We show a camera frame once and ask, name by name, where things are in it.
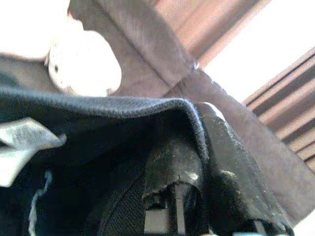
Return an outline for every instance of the white label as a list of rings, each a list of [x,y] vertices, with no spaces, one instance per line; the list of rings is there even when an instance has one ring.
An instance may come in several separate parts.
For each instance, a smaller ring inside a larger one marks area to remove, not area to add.
[[[10,187],[26,163],[37,153],[36,149],[0,149],[0,186]]]
[[[64,144],[63,139],[32,118],[0,124],[0,141],[16,149],[46,149]]]
[[[41,149],[57,148],[65,144],[66,136],[57,137],[32,118],[0,124],[0,186],[10,187],[26,165]]]

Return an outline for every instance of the label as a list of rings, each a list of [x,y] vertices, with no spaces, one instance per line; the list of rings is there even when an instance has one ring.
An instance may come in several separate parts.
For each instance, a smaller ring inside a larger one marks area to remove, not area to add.
[[[54,148],[65,142],[32,118],[0,124],[0,141],[16,149]]]
[[[66,136],[57,137],[32,118],[0,124],[0,186],[10,187],[26,163],[39,151],[65,144]]]
[[[37,152],[36,149],[0,148],[0,186],[10,187],[22,168]]]

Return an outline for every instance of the plush toy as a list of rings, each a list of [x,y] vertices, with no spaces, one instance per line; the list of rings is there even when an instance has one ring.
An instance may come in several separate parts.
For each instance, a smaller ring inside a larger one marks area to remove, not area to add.
[[[119,63],[102,35],[84,30],[80,21],[68,15],[69,3],[69,0],[2,1],[0,54],[45,61],[52,82],[66,93],[111,94],[121,83]],[[6,14],[16,9],[19,12],[14,17]]]

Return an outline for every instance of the bright window light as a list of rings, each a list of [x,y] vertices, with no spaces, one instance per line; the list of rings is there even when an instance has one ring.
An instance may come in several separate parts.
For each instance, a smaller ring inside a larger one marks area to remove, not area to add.
[[[204,68],[243,102],[315,46],[315,0],[272,0]]]

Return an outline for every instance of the stuffed animal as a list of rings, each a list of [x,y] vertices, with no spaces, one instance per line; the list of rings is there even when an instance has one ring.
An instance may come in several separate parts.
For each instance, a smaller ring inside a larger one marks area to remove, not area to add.
[[[19,12],[14,17],[6,14],[15,22],[5,21],[6,17],[0,15],[0,54],[45,61],[52,82],[63,92],[82,96],[112,94],[121,83],[119,63],[101,34],[84,30],[80,21],[68,15],[69,3],[1,1],[0,14],[12,14],[16,9]]]

